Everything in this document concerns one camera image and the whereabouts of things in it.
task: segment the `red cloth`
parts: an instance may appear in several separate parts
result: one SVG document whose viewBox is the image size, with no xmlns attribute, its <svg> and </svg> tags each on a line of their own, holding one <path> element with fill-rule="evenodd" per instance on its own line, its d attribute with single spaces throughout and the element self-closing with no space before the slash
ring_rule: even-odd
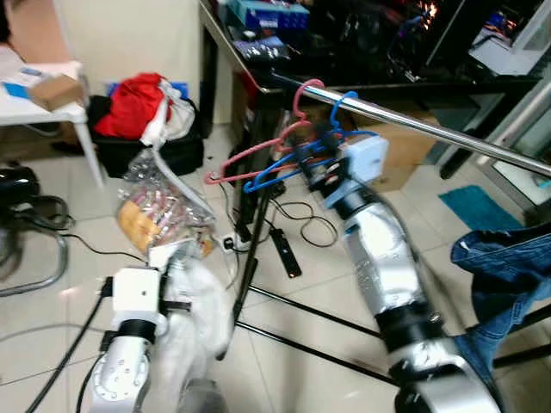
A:
<svg viewBox="0 0 551 413">
<path fill-rule="evenodd" d="M 110 113 L 100 119 L 94 130 L 105 136 L 140 139 L 164 98 L 158 88 L 162 78 L 157 73 L 140 73 L 122 82 L 113 94 Z"/>
</svg>

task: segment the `blue jeans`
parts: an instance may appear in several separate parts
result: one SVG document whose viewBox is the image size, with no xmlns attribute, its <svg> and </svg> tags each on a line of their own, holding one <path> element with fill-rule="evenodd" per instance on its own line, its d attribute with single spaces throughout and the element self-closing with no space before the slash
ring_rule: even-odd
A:
<svg viewBox="0 0 551 413">
<path fill-rule="evenodd" d="M 551 296 L 551 223 L 514 231 L 473 231 L 459 239 L 451 261 L 473 273 L 479 324 L 455 338 L 464 356 L 491 378 L 499 345 L 532 304 Z"/>
</svg>

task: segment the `black bag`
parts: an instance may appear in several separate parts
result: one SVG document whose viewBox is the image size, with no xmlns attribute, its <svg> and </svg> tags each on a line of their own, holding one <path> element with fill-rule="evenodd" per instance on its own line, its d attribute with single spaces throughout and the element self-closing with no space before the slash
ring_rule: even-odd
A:
<svg viewBox="0 0 551 413">
<path fill-rule="evenodd" d="M 186 136 L 174 139 L 163 145 L 161 156 L 176 175 L 186 175 L 203 165 L 205 148 L 199 132 L 199 114 L 195 104 L 190 99 L 188 102 L 195 111 L 195 120 Z M 144 148 L 139 140 L 127 140 L 114 136 L 105 136 L 94 131 L 94 125 L 109 113 L 111 99 L 105 96 L 92 96 L 88 109 L 88 128 L 92 142 L 97 145 L 97 156 L 105 166 L 108 175 L 113 178 L 121 178 L 128 169 L 128 164 Z"/>
</svg>

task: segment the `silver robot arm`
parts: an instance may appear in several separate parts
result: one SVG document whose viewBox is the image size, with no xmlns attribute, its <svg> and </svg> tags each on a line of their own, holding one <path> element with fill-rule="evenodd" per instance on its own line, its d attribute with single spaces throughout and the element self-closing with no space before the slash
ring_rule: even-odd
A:
<svg viewBox="0 0 551 413">
<path fill-rule="evenodd" d="M 393 211 L 375 201 L 345 222 L 358 283 L 389 352 L 402 393 L 399 411 L 498 413 L 500 408 L 442 330 L 418 276 L 418 263 Z"/>
<path fill-rule="evenodd" d="M 123 268 L 113 277 L 116 337 L 90 375 L 90 413 L 137 413 L 149 388 L 149 352 L 167 329 L 159 313 L 161 275 L 155 268 Z"/>
<path fill-rule="evenodd" d="M 390 375 L 398 382 L 398 412 L 499 413 L 494 388 L 471 368 L 443 331 L 420 280 L 417 255 L 393 209 L 363 182 L 376 178 L 387 143 L 378 136 L 338 148 L 326 170 L 300 166 L 309 188 L 344 221 L 344 239 L 356 266 L 359 288 L 389 353 Z"/>
</svg>

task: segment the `wall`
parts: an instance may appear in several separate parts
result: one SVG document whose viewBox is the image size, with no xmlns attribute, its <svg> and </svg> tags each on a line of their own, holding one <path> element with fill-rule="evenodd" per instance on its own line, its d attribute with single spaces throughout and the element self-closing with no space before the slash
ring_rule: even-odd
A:
<svg viewBox="0 0 551 413">
<path fill-rule="evenodd" d="M 221 52 L 218 53 L 216 76 L 213 122 L 230 123 L 232 119 L 232 67 Z"/>
<path fill-rule="evenodd" d="M 75 58 L 92 93 L 103 82 L 157 71 L 189 83 L 198 102 L 200 31 L 197 0 L 55 0 Z"/>
<path fill-rule="evenodd" d="M 10 41 L 24 60 L 45 63 L 70 58 L 52 0 L 24 0 L 13 9 L 9 5 L 6 9 L 12 32 Z"/>
</svg>

